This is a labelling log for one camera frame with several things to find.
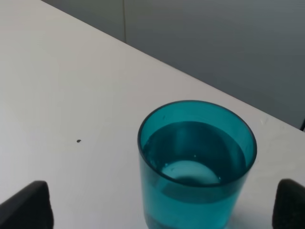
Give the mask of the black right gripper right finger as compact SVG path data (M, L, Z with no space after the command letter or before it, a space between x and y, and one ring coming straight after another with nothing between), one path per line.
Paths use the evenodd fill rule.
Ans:
M292 179L282 179L277 187L272 216L274 229L305 228L305 187Z

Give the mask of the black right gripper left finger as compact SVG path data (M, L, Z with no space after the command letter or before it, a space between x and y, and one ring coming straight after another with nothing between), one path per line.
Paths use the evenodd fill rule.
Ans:
M0 204L2 229L52 229L54 216L48 184L33 181Z

